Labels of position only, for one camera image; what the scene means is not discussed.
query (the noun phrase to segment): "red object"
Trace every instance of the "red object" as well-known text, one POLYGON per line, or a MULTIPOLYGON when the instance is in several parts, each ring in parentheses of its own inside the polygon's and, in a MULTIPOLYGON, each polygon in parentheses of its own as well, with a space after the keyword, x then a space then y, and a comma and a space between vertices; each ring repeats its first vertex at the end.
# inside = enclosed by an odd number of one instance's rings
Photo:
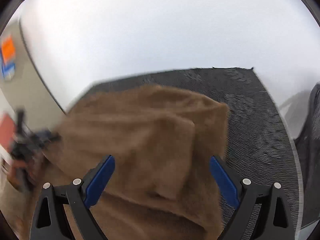
POLYGON ((16 125, 9 114, 4 113, 0 123, 0 145, 7 151, 11 151, 14 141, 16 125))

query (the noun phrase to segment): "towel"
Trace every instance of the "towel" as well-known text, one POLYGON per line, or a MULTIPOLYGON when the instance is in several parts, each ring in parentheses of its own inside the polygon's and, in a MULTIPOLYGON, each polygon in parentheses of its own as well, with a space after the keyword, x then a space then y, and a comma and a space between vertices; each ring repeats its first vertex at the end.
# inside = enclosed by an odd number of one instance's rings
MULTIPOLYGON (((45 182, 82 178, 105 155, 116 168, 91 212, 109 240, 214 240, 222 231, 220 194, 209 171, 223 158, 228 107, 204 95, 146 85, 81 99, 57 127, 26 217, 45 182)), ((69 206, 68 221, 82 239, 69 206)))

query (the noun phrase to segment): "orange sticker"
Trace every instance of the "orange sticker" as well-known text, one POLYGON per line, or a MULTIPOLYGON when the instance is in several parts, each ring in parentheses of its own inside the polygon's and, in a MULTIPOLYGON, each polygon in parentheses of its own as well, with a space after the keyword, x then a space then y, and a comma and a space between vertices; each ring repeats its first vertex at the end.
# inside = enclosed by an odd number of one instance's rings
POLYGON ((13 45, 11 36, 2 41, 1 51, 4 64, 7 64, 14 59, 14 57, 16 56, 16 49, 13 45))

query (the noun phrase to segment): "black textured mat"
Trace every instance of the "black textured mat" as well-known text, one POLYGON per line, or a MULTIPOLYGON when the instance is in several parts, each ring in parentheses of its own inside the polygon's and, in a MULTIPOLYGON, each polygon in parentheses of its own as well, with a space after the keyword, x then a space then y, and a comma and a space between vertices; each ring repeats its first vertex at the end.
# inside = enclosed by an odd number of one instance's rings
MULTIPOLYGON (((95 85, 86 95, 143 84, 188 89, 228 104, 227 165, 258 184, 280 182, 287 195, 294 227, 300 229, 302 188, 299 188, 301 174, 298 175, 296 166, 298 157, 273 101, 252 69, 211 68, 147 74, 95 85)), ((234 210, 224 199, 221 206, 226 224, 234 210)), ((243 239, 250 238, 259 208, 256 205, 243 239)))

